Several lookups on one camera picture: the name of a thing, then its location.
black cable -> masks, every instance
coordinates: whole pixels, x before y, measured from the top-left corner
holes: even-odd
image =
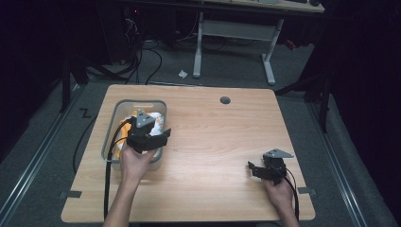
[[[188,33],[188,35],[186,35],[185,37],[176,40],[176,41],[175,41],[175,44],[179,44],[179,43],[178,43],[179,41],[185,41],[185,40],[188,40],[188,39],[192,39],[192,38],[194,38],[194,37],[198,37],[198,35],[193,35],[193,33],[194,33],[194,31],[195,31],[195,28],[197,27],[199,17],[200,17],[200,13],[198,12],[198,13],[197,13],[197,16],[195,17],[195,22],[194,22],[194,25],[192,26],[191,31],[190,31],[190,32]]]
[[[74,150],[74,156],[73,156],[73,170],[74,170],[74,174],[77,174],[77,167],[76,167],[76,158],[77,158],[77,152],[78,152],[78,148],[80,143],[82,142],[83,136],[85,135],[85,133],[89,130],[89,128],[91,127],[91,125],[95,122],[95,120],[97,119],[97,115],[94,117],[94,119],[92,119],[92,121],[89,123],[89,125],[86,127],[86,129],[83,131],[82,135],[80,136],[77,146]]]
[[[248,46],[248,45],[257,44],[257,43],[260,43],[260,41],[258,41],[258,40],[252,40],[252,41],[247,41],[245,44],[241,44],[241,43],[239,43],[239,42],[234,42],[234,41],[232,41],[232,39],[228,39],[228,40],[227,40],[227,44],[240,45],[240,46]]]
[[[136,55],[135,55],[135,62],[136,62],[136,65],[135,65],[134,69],[132,70],[132,72],[130,73],[130,75],[127,77],[127,80],[125,81],[125,84],[127,84],[127,83],[130,81],[132,75],[133,75],[135,72],[138,71],[138,67],[139,67],[140,61],[138,60],[138,57],[137,57]]]
[[[143,51],[143,45],[141,45],[141,48],[140,48],[140,56],[139,56],[139,62],[142,62],[142,57],[144,56],[143,54],[142,54],[142,51]],[[136,85],[139,85],[139,68],[137,68],[136,69]]]
[[[159,66],[156,68],[156,70],[154,70],[154,72],[153,72],[152,74],[150,74],[150,76],[148,76],[148,79],[147,79],[147,81],[145,82],[145,85],[148,85],[148,83],[149,83],[151,77],[153,77],[153,75],[155,75],[156,72],[157,72],[157,71],[160,69],[160,67],[162,66],[162,56],[161,56],[159,53],[157,53],[156,51],[152,50],[152,49],[149,49],[148,51],[151,51],[151,52],[157,54],[157,55],[159,56],[159,58],[160,58],[160,63],[159,63]]]
[[[291,171],[289,171],[289,170],[287,169],[287,171],[292,175],[292,178],[293,178],[294,183],[295,183],[295,187],[292,185],[292,183],[289,181],[289,179],[287,179],[286,176],[284,176],[283,174],[281,174],[281,172],[280,172],[277,168],[275,168],[273,165],[270,165],[270,167],[273,168],[284,180],[286,180],[286,182],[287,182],[287,183],[289,184],[289,186],[291,187],[291,189],[292,189],[292,194],[294,194],[294,199],[295,199],[295,209],[294,209],[295,218],[297,218],[297,220],[299,221],[299,220],[300,220],[300,205],[299,205],[297,190],[295,189],[295,188],[296,188],[296,182],[295,182],[294,176],[292,175]]]
[[[151,49],[155,49],[156,47],[158,47],[160,45],[160,42],[157,40],[153,40],[154,42],[156,42],[156,45],[154,45],[153,47],[148,47],[148,48],[144,48],[144,50],[151,50]]]
[[[183,40],[183,41],[176,41],[175,42],[175,44],[177,44],[177,45],[180,45],[180,46],[183,46],[183,47],[191,47],[191,46],[195,46],[198,42],[197,41],[191,41],[191,39],[194,39],[194,38],[196,38],[197,36],[193,36],[193,37],[190,37],[190,38],[188,38],[188,39],[186,39],[186,40]]]
[[[93,68],[95,68],[97,71],[99,71],[100,73],[102,73],[104,76],[107,76],[111,79],[115,79],[115,80],[125,80],[125,78],[120,77],[119,74],[116,74],[110,70],[108,70],[107,68],[103,67],[102,65],[98,65],[96,63],[93,63],[85,58],[83,58],[82,56],[76,55],[76,57],[83,62],[85,65],[91,65]]]
[[[131,122],[131,119],[125,120],[123,123],[121,123],[117,130],[114,133],[112,142],[109,147],[109,152],[107,153],[107,160],[106,160],[106,179],[104,183],[104,206],[103,206],[103,216],[106,219],[108,213],[109,213],[109,193],[110,193],[110,174],[112,170],[112,158],[113,158],[113,148],[116,142],[115,138],[117,137],[118,133],[120,132],[121,128],[125,126],[125,124]]]
[[[217,48],[207,48],[206,46],[202,45],[202,48],[205,50],[217,51],[217,50],[222,49],[226,45],[226,43],[227,43],[226,38],[222,38],[221,46],[219,46]]]
[[[115,142],[113,143],[113,147],[114,147],[115,145],[117,145],[117,143],[120,142],[121,140],[125,140],[125,139],[127,139],[127,138],[128,138],[128,137],[123,137],[123,138],[118,139],[117,141],[115,141]]]
[[[134,43],[134,41],[137,41],[138,43],[142,44],[141,40],[142,40],[142,35],[143,34],[138,33],[137,27],[135,29],[134,34],[135,35],[134,35],[134,37],[132,39],[132,42]],[[88,68],[86,68],[86,72],[88,74],[91,74],[91,75],[96,76],[96,77],[108,76],[108,77],[110,77],[112,79],[127,81],[127,79],[124,79],[124,78],[122,78],[120,76],[124,75],[126,73],[129,73],[131,70],[134,71],[138,67],[139,64],[137,63],[137,57],[136,57],[137,49],[138,49],[138,46],[136,46],[135,44],[129,44],[129,56],[128,56],[128,58],[131,59],[131,63],[127,68],[122,69],[121,71],[111,72],[110,70],[107,70],[103,66],[95,65],[95,64],[92,65],[91,64],[91,66],[93,66],[100,73],[96,73],[96,72],[94,72],[94,71],[92,71],[92,70],[90,70]]]

wooden tabletop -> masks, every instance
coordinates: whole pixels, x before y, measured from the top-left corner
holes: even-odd
[[[227,96],[230,104],[222,104]],[[106,163],[101,151],[115,104],[122,99],[166,103],[171,129],[161,166],[148,171],[133,200],[131,221],[276,220],[278,216],[248,161],[279,148],[295,155],[276,97],[268,89],[112,85],[105,95],[61,218],[103,221]],[[285,159],[298,187],[305,181],[295,158]],[[112,169],[110,205],[121,180]],[[313,219],[308,194],[299,195],[300,219]]]

electronic device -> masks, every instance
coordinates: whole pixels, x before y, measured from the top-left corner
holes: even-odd
[[[127,145],[138,153],[165,146],[171,130],[167,130],[160,135],[150,135],[154,122],[155,118],[139,110],[137,116],[131,118],[131,129],[128,131]]]
[[[248,162],[248,168],[252,171],[254,177],[273,181],[277,185],[287,176],[287,168],[283,158],[293,158],[292,154],[286,153],[278,148],[263,154],[263,163],[265,167],[255,166]]]

wire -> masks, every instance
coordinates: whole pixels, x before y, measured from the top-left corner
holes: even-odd
[[[156,45],[155,45],[155,46],[153,46],[153,47],[144,48],[144,50],[151,50],[151,49],[155,49],[155,48],[156,48],[156,47],[158,47],[158,46],[159,46],[159,44],[160,44],[160,42],[159,42],[159,41],[157,41],[157,40],[148,40],[148,41],[145,41],[145,43],[151,43],[151,42],[156,42]]]
[[[248,45],[260,43],[260,41],[258,41],[258,40],[252,40],[252,41],[247,41],[245,44],[242,44],[242,43],[239,43],[239,42],[235,42],[235,41],[233,41],[233,40],[238,40],[238,39],[228,39],[228,40],[227,40],[227,44],[248,46]]]
[[[142,62],[142,57],[143,55],[143,46],[141,46],[140,52],[141,56],[139,57],[139,62]],[[135,84],[139,85],[139,67],[136,69],[136,79],[135,79]]]
[[[139,67],[139,64],[140,64],[141,62],[138,60],[138,57],[137,57],[136,55],[135,55],[135,62],[137,62],[137,64],[136,64],[135,67],[133,68],[133,70],[132,70],[132,72],[130,73],[130,75],[127,77],[127,79],[126,79],[126,81],[125,81],[125,84],[127,84],[127,83],[130,81],[130,79],[131,79],[132,75],[135,73],[135,71],[138,72],[138,67]]]
[[[127,138],[128,138],[128,137],[123,137],[123,138],[118,139],[117,141],[115,141],[115,142],[113,143],[113,147],[114,147],[115,145],[117,145],[117,143],[120,142],[121,140],[125,140],[125,139],[127,139]]]
[[[159,53],[157,53],[156,51],[152,50],[152,49],[149,49],[148,51],[151,51],[151,52],[157,54],[159,56],[159,58],[160,58],[160,63],[159,63],[159,66],[157,66],[156,70],[154,70],[154,72],[148,76],[148,79],[145,82],[145,85],[148,85],[151,77],[153,77],[153,75],[155,75],[156,72],[159,71],[160,67],[162,66],[162,56]]]
[[[97,119],[97,115],[94,117],[94,119],[92,119],[92,121],[89,123],[89,125],[85,128],[85,130],[83,131],[82,135],[80,136],[77,146],[74,150],[74,156],[73,156],[73,170],[74,170],[74,174],[77,174],[77,166],[76,166],[76,158],[77,158],[77,152],[78,152],[78,148],[80,143],[82,142],[83,136],[85,135],[85,133],[89,130],[89,128],[91,127],[91,125],[95,122],[95,120]]]
[[[115,141],[118,133],[120,132],[121,128],[125,126],[125,124],[130,123],[131,119],[125,120],[121,123],[117,130],[114,133],[112,141]],[[106,160],[106,179],[104,183],[104,203],[103,203],[103,216],[106,219],[109,213],[109,193],[110,193],[110,175],[112,170],[112,158],[113,158],[113,148],[116,142],[112,142],[109,147],[109,152],[107,153],[107,160]]]
[[[227,43],[227,40],[225,39],[225,38],[222,38],[222,42],[221,42],[221,45],[219,46],[219,47],[217,47],[217,48],[207,48],[206,46],[204,46],[204,45],[202,45],[202,48],[203,49],[206,49],[206,50],[212,50],[212,51],[216,51],[216,50],[220,50],[220,49],[222,49],[225,45],[226,45],[226,43]]]
[[[197,21],[198,21],[198,19],[199,19],[199,16],[200,16],[200,14],[197,13],[197,16],[195,17],[194,25],[192,26],[192,29],[191,29],[191,31],[188,33],[188,35],[187,35],[186,37],[180,39],[180,40],[176,40],[177,42],[179,42],[179,41],[184,41],[184,40],[187,40],[187,39],[192,39],[193,37],[196,37],[196,35],[192,35],[192,34],[194,33],[195,27],[197,27]]]
[[[89,65],[94,67],[99,73],[94,72],[89,68],[86,68],[86,72],[88,74],[96,76],[96,77],[108,76],[108,77],[111,77],[112,79],[125,80],[126,83],[128,82],[127,79],[122,78],[120,76],[124,75],[126,73],[129,73],[131,70],[134,71],[138,67],[139,64],[137,63],[137,57],[136,57],[137,47],[135,46],[134,41],[137,41],[141,45],[142,45],[142,42],[141,42],[141,34],[138,33],[138,27],[137,27],[136,23],[131,19],[126,19],[126,22],[130,23],[130,25],[131,25],[131,27],[129,27],[129,29],[124,33],[124,35],[128,39],[128,46],[129,46],[128,59],[131,59],[131,64],[127,68],[122,69],[121,71],[111,72],[110,70],[104,68],[103,66],[95,65],[95,64],[91,63]],[[129,33],[133,27],[135,27],[135,31],[134,31],[135,35],[133,35],[133,37],[130,38]]]
[[[288,169],[286,169],[286,171],[288,171],[291,174],[291,176],[294,180],[295,187],[294,187],[294,185],[292,185],[292,183],[289,181],[289,179],[287,179],[287,177],[284,176],[277,168],[275,168],[273,165],[269,165],[269,166],[271,168],[273,168],[291,187],[292,194],[294,195],[294,199],[295,199],[295,218],[297,218],[297,220],[299,221],[300,220],[300,208],[299,208],[300,205],[299,205],[298,194],[297,194],[297,190],[296,190],[296,183],[295,183],[294,176]]]
[[[197,36],[193,36],[193,37],[190,37],[190,38],[188,38],[188,39],[186,39],[186,40],[184,40],[184,41],[181,41],[181,43],[187,42],[187,43],[190,43],[190,44],[181,44],[181,43],[179,43],[179,42],[176,42],[175,44],[177,44],[177,45],[179,45],[179,46],[184,46],[184,47],[194,46],[194,45],[197,44],[197,41],[190,41],[190,39],[193,39],[193,38],[196,38],[196,37],[197,37]]]

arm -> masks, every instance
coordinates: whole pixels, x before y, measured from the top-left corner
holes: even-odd
[[[133,197],[157,149],[139,154],[124,144],[120,154],[122,180],[103,226],[128,226]]]
[[[262,180],[269,193],[271,203],[276,208],[283,227],[300,227],[292,209],[292,188],[285,181],[274,185],[273,181]]]

